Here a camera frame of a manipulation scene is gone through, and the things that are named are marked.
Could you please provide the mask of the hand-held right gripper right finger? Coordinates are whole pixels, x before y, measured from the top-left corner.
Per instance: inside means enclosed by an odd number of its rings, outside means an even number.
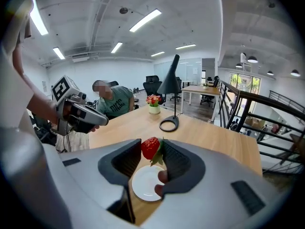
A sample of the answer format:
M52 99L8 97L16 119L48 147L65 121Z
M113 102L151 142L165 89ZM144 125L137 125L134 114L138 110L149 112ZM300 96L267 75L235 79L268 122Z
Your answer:
M235 159L171 140L163 142L168 182L145 229L259 229L283 195Z

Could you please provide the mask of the person's right hand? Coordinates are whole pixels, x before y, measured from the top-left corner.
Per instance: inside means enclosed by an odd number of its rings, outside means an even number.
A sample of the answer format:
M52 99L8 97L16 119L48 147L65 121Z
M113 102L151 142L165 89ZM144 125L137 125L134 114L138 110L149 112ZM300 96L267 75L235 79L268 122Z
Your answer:
M163 171L160 171L158 173L158 179L159 181L162 183L162 184L157 184L155 185L154 187L154 191L157 195L159 195L160 197L163 196L163 187L164 187L164 184L166 184L168 182L168 176L167 176L167 170L163 170Z

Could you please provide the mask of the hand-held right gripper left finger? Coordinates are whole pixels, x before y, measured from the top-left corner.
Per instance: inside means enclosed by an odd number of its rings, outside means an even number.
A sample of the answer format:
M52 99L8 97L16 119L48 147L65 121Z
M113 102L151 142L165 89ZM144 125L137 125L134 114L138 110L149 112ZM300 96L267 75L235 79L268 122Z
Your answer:
M141 159L141 140L58 154L43 145L63 201L62 229L135 229L128 182Z

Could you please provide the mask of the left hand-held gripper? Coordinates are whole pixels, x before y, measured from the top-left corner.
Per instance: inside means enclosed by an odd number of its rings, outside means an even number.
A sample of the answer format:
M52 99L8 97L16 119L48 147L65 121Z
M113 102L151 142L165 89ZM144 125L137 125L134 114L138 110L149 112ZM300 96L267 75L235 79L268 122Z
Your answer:
M51 88L57 115L53 131L66 136L71 131L89 133L92 125L106 126L109 119L104 114L86 105L86 94L81 92L75 82L64 75Z

